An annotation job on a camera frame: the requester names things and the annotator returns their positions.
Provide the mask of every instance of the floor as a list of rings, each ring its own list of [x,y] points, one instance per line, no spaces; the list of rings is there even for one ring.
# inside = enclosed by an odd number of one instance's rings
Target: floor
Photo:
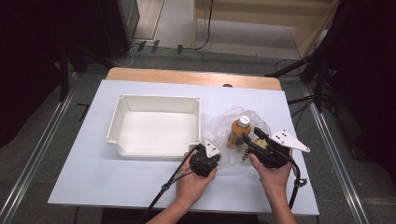
[[[163,14],[155,33],[156,40],[161,40],[162,47],[175,48],[177,44],[191,44],[189,20],[175,20],[174,17],[189,17],[190,1],[166,0]],[[178,13],[172,11],[183,7]],[[125,54],[117,60],[119,64],[132,63],[131,67],[175,69],[191,71],[213,71],[259,76],[270,74],[299,59],[298,53],[290,42],[290,34],[285,27],[241,26],[237,23],[213,22],[211,45],[199,52],[176,54],[176,49],[162,49],[150,53],[149,48],[131,55]],[[240,29],[245,33],[262,32],[259,35],[240,36]],[[205,40],[204,21],[201,22],[198,38]],[[220,34],[227,34],[227,41]],[[76,74],[73,86],[74,94],[64,111],[63,118],[57,124],[57,131],[49,140],[45,154],[34,171],[35,175],[25,190],[21,191],[21,201],[12,218],[12,223],[100,223],[102,208],[82,206],[78,210],[70,206],[47,204],[48,197],[62,170],[79,127],[83,122],[85,105],[91,103],[100,81],[106,78],[107,69],[101,64],[87,59],[90,65],[85,74]],[[304,87],[298,77],[299,71],[292,71],[290,76],[280,78],[282,89],[288,100],[305,96]],[[5,204],[7,196],[23,172],[25,164],[35,151],[41,134],[46,130],[58,103],[60,89],[55,90],[44,104],[27,121],[18,136],[5,147],[0,148],[0,203]],[[290,112],[297,111],[305,103],[290,106]],[[389,180],[385,170],[373,162],[360,162],[353,159],[350,144],[335,116],[324,110],[323,116],[337,146],[345,168],[361,199],[367,219],[372,223],[396,222],[396,188]],[[335,172],[331,156],[318,131],[312,110],[306,109],[296,127],[299,139],[313,150],[305,154],[304,159],[316,193],[318,217],[297,217],[301,223],[368,223],[357,221],[347,203],[345,191],[340,178]],[[271,215],[260,215],[262,221],[272,223]]]

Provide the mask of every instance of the white table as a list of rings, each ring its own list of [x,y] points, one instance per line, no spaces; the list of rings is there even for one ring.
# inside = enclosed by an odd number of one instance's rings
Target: white table
[[[179,161],[125,159],[117,154],[115,146],[105,142],[121,94],[200,97],[203,127],[213,117],[238,105],[255,111],[274,132],[286,129],[295,135],[283,91],[103,80],[49,197],[49,203],[145,208],[178,167]],[[300,166],[302,178],[308,178],[308,184],[299,189],[292,212],[295,215],[318,215],[303,155],[294,150],[293,158]],[[288,196],[291,195],[293,181],[294,175],[290,174]],[[166,207],[174,199],[175,193],[176,186],[172,186],[155,207]],[[216,179],[191,210],[255,214],[271,212],[259,175],[253,167],[235,169],[231,175],[218,172]]]

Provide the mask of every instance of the plastic bag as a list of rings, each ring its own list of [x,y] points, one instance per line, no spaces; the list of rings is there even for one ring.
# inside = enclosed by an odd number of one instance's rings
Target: plastic bag
[[[232,148],[226,147],[233,121],[239,119],[243,115],[250,118],[251,132],[249,137],[251,137],[252,140],[258,138],[253,133],[254,127],[259,127],[265,133],[271,134],[271,129],[264,120],[254,111],[245,110],[241,106],[232,107],[213,118],[210,124],[203,128],[202,138],[204,141],[207,139],[212,142],[220,151],[221,157],[218,165],[218,175],[232,175],[236,167],[251,165],[248,159],[243,161],[244,155],[248,150],[248,145],[243,144],[242,146]]]

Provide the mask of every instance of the white tray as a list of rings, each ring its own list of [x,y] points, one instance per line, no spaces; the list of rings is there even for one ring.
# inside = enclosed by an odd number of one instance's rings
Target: white tray
[[[197,97],[121,95],[106,141],[122,157],[174,161],[200,143]]]

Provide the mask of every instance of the gray floor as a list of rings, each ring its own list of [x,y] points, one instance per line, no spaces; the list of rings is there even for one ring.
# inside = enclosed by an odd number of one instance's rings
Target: gray floor
[[[247,76],[273,73],[276,70],[276,63],[279,62],[279,59],[213,52],[185,51],[177,55],[175,49],[161,49],[151,54],[147,48],[140,52],[134,51],[133,55],[132,67],[137,68],[211,71]],[[126,55],[118,62],[127,63],[128,60]],[[79,120],[85,107],[78,104],[89,104],[92,101],[100,81],[106,77],[108,71],[92,60],[87,59],[87,63],[90,67],[86,74],[79,75],[76,92],[12,223],[73,222],[75,207],[49,205],[47,200],[81,125]],[[291,62],[279,63],[277,69],[287,63]],[[298,78],[282,77],[280,80],[289,100],[304,96],[303,86]],[[0,148],[0,204],[5,203],[7,194],[33,152],[58,104],[59,94],[60,90],[55,90],[28,120],[19,135],[11,143]],[[290,112],[296,111],[304,104],[291,105]],[[328,110],[324,110],[323,113],[369,220],[371,223],[395,223],[396,188],[391,184],[388,173],[375,163],[355,161],[351,157],[350,146],[338,121]],[[306,109],[301,117],[297,126],[297,135],[312,149],[309,154],[304,154],[304,159],[320,212],[318,217],[298,217],[298,220],[300,223],[354,223],[346,197],[318,131],[318,125],[309,109]],[[82,207],[78,213],[78,223],[100,223],[101,213],[100,207]],[[273,223],[269,214],[260,217]]]

